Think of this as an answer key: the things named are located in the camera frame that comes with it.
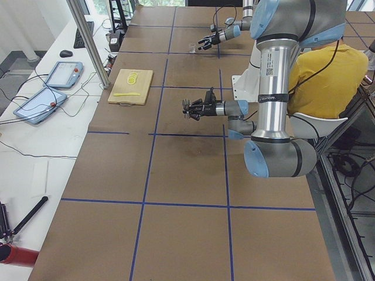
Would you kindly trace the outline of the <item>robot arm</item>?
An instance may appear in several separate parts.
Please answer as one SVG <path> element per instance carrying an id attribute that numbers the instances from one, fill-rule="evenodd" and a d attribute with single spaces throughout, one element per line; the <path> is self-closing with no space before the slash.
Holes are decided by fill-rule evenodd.
<path id="1" fill-rule="evenodd" d="M 285 130 L 289 72 L 301 49 L 332 43 L 343 36 L 345 14 L 345 1 L 244 1 L 242 20 L 228 20 L 224 30 L 214 28 L 199 45 L 208 49 L 249 31 L 260 51 L 257 122 L 244 119 L 247 101 L 220 101 L 213 91 L 204 99 L 184 100 L 183 113 L 195 120 L 226 116 L 229 137 L 250 136 L 244 145 L 244 161 L 255 177 L 309 173 L 317 161 L 316 150 L 303 139 L 291 138 Z"/>
<path id="2" fill-rule="evenodd" d="M 235 9 L 235 17 L 227 18 L 225 21 L 225 29 L 220 29 L 219 24 L 217 23 L 216 14 L 221 9 L 219 8 L 213 15 L 213 23 L 210 25 L 210 36 L 203 37 L 198 41 L 199 47 L 198 50 L 208 50 L 213 45 L 218 45 L 225 41 L 234 39 L 241 35 L 242 31 L 249 31 L 251 23 L 253 21 L 254 11 L 258 5 L 259 1 L 245 0 L 243 1 L 243 17 L 240 20 L 236 20 L 237 8 L 233 4 L 226 4 L 221 8 L 226 6 L 233 6 Z"/>

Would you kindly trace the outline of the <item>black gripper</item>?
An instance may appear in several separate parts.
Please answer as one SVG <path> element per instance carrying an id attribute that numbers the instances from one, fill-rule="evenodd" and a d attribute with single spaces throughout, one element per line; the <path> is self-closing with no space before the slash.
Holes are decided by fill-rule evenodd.
<path id="1" fill-rule="evenodd" d="M 207 104 L 202 100 L 197 100 L 190 103 L 190 111 L 184 111 L 184 118 L 193 119 L 199 121 L 201 116 L 216 116 L 216 102 L 212 104 Z"/>
<path id="2" fill-rule="evenodd" d="M 198 41 L 198 44 L 204 44 L 198 47 L 198 50 L 208 50 L 212 48 L 212 45 L 218 45 L 220 43 L 220 33 L 213 33 L 211 36 L 205 36 Z"/>

